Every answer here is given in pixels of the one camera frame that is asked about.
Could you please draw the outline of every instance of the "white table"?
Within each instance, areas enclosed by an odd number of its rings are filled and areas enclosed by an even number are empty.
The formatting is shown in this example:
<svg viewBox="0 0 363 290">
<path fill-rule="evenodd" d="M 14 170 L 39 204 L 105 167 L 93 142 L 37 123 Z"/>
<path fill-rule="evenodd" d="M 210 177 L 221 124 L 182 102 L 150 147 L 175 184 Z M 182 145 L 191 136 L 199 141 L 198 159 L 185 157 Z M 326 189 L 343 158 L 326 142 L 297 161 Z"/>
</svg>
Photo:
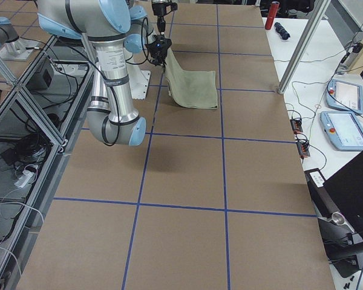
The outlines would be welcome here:
<svg viewBox="0 0 363 290">
<path fill-rule="evenodd" d="M 271 30 L 266 31 L 273 58 L 275 60 L 290 60 L 293 51 L 306 26 L 307 20 L 276 19 L 275 22 L 281 23 L 281 25 L 289 32 L 290 38 L 289 40 L 282 40 L 279 34 L 276 33 L 276 31 L 274 30 L 274 27 Z M 319 118 L 319 113 L 322 111 L 334 111 L 327 106 L 324 97 L 324 90 L 326 82 L 331 78 L 336 67 L 338 66 L 339 61 L 345 54 L 345 52 L 343 52 L 343 49 L 344 48 L 342 44 L 337 38 L 335 32 L 332 30 L 332 27 L 329 25 L 328 21 L 321 21 L 315 35 L 310 41 L 306 53 L 302 57 L 302 61 L 322 60 L 326 57 L 330 57 L 335 54 L 337 55 L 322 62 L 301 62 L 291 81 L 299 81 L 304 83 L 321 82 L 320 84 L 314 85 L 303 85 L 300 83 L 294 83 L 294 86 L 298 93 L 299 100 L 302 104 L 314 111 L 318 107 L 318 104 L 320 104 L 320 107 L 316 113 L 316 118 L 313 122 L 313 126 L 312 120 L 303 119 L 302 128 L 306 136 L 310 138 L 310 144 L 323 151 L 327 157 L 327 164 L 322 170 L 323 175 L 327 179 L 359 153 L 342 152 L 336 150 L 324 133 Z M 275 62 L 275 67 L 279 79 L 282 78 L 287 65 L 288 62 Z M 363 86 L 363 80 L 359 74 L 344 74 L 343 76 L 334 76 L 334 78 Z M 285 102 L 288 104 L 292 104 L 294 110 L 298 111 L 302 117 L 313 117 L 313 112 L 305 107 L 302 107 L 298 103 L 298 99 L 291 85 L 286 89 L 286 92 L 284 93 L 284 98 Z M 287 105 L 287 108 L 288 110 L 293 109 L 291 105 Z M 363 119 L 359 118 L 359 121 L 363 126 Z M 317 150 L 315 150 L 314 148 L 310 148 L 310 157 L 304 159 L 304 163 L 302 165 L 303 169 L 308 170 L 316 167 L 321 168 L 324 164 L 324 160 L 324 157 Z M 349 279 L 343 279 L 333 266 L 331 266 L 331 272 L 333 274 L 336 289 L 340 290 L 346 283 L 351 282 Z M 356 287 L 358 278 L 359 273 L 355 274 L 355 279 L 353 282 L 351 282 L 350 289 L 354 289 Z M 360 290 L 363 290 L 363 278 L 361 281 Z"/>
</svg>

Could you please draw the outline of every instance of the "sticker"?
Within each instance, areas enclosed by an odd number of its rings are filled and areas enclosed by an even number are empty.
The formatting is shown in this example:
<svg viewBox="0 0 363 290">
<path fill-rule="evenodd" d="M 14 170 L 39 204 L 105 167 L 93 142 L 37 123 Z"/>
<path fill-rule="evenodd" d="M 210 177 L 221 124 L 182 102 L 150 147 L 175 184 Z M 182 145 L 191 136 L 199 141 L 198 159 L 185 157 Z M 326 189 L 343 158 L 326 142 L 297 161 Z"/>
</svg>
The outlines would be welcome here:
<svg viewBox="0 0 363 290">
<path fill-rule="evenodd" d="M 324 178 L 320 175 L 318 171 L 309 173 L 310 177 L 312 177 L 317 187 L 324 186 Z"/>
<path fill-rule="evenodd" d="M 97 51 L 97 55 L 103 71 L 114 71 L 126 67 L 123 48 L 113 51 Z"/>
</svg>

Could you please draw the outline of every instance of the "red bottle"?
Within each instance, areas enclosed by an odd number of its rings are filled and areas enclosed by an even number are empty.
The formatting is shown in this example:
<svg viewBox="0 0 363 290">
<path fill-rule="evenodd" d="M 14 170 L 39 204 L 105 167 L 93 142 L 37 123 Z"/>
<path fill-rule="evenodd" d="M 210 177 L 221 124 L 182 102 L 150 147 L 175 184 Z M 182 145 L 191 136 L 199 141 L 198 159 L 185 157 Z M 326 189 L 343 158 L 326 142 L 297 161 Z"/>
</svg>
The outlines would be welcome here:
<svg viewBox="0 0 363 290">
<path fill-rule="evenodd" d="M 267 15 L 266 23 L 265 23 L 265 29 L 270 30 L 273 25 L 273 21 L 276 17 L 278 7 L 280 6 L 280 3 L 278 1 L 273 1 L 270 5 L 269 14 Z"/>
</svg>

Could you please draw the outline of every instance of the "cloth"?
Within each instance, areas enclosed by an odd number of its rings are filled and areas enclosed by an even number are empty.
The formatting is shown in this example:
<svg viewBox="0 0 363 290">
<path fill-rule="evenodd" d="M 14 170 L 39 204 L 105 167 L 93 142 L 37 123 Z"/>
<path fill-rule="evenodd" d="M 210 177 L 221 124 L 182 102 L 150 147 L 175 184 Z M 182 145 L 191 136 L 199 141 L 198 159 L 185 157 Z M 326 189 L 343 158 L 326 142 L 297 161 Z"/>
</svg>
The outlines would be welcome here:
<svg viewBox="0 0 363 290">
<path fill-rule="evenodd" d="M 218 107 L 215 71 L 185 71 L 178 64 L 171 49 L 168 50 L 165 62 L 169 90 L 179 106 L 197 109 Z"/>
</svg>

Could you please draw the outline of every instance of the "black monitor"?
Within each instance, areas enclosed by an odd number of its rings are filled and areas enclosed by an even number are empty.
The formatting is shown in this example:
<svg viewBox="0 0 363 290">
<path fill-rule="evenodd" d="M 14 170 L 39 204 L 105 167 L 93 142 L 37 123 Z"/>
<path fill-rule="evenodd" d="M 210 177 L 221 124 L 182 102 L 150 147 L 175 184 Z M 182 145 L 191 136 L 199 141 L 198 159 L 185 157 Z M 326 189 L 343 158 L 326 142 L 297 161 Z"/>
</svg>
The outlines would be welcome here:
<svg viewBox="0 0 363 290">
<path fill-rule="evenodd" d="M 324 187 L 363 238 L 363 151 L 326 180 Z"/>
</svg>

